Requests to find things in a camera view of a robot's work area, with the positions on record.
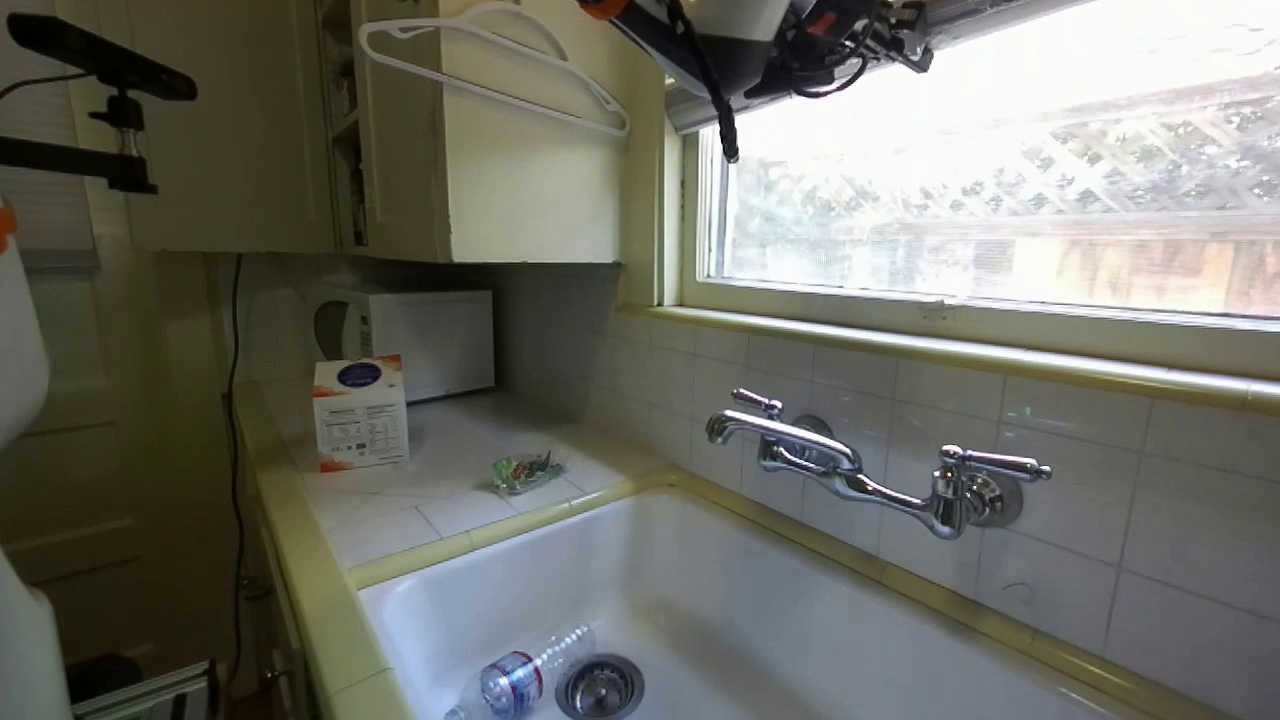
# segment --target chrome faucet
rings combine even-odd
[[[767,471],[809,471],[823,489],[851,502],[882,502],[918,515],[933,537],[957,541],[968,523],[1006,527],[1023,507],[1023,483],[1049,481],[1051,468],[1036,457],[976,450],[961,444],[942,449],[942,468],[933,471],[930,497],[909,497],[876,483],[863,457],[832,435],[821,417],[785,419],[785,400],[762,396],[753,387],[734,390],[743,408],[724,408],[710,417],[710,440],[728,444],[734,432],[747,429],[762,435],[756,465]]]

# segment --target window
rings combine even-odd
[[[1009,10],[930,77],[740,117],[734,166],[691,137],[679,304],[1274,377],[1274,0]]]

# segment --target plastic container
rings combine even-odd
[[[476,689],[446,720],[525,720],[567,677],[567,668],[598,651],[594,628],[554,634],[539,651],[510,651],[480,668]]]

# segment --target sink basin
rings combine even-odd
[[[645,673],[638,720],[1111,716],[1058,681],[698,497],[645,492],[360,592],[442,720],[490,660],[594,628]],[[557,689],[531,716],[565,716]]]

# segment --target hanger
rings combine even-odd
[[[500,30],[485,29],[480,14],[515,14],[530,29],[535,29],[554,49],[531,49],[531,44],[520,44],[512,37],[500,37]],[[465,77],[447,77],[447,72],[435,72],[435,69],[426,69],[426,65],[413,65],[413,59],[400,59],[400,56],[387,56],[387,53],[373,49],[373,37],[413,39],[413,37],[429,37],[429,30],[470,30],[476,39],[490,39],[490,44],[520,56],[520,59],[531,59],[531,65],[546,65],[554,72],[565,72],[567,78],[575,78],[598,101],[598,107],[608,119],[571,117],[565,107],[554,107],[554,104],[539,104],[539,101],[530,101],[530,97],[512,97],[512,93],[500,93],[500,89],[490,89],[490,85],[476,85],[476,78],[465,78]],[[473,93],[473,97],[485,97],[485,101],[496,101],[496,104],[512,104],[520,111],[535,111],[535,117],[583,128],[583,132],[600,132],[600,137],[626,138],[630,128],[631,128],[630,111],[587,72],[571,69],[561,37],[546,19],[535,19],[531,10],[515,6],[515,2],[473,2],[461,14],[442,14],[442,19],[429,19],[429,14],[367,19],[367,24],[360,24],[360,49],[363,49],[367,59],[387,65],[398,72],[410,72],[410,77],[421,77],[421,78],[433,78],[433,85],[446,85],[446,89],[461,89],[461,93]]]

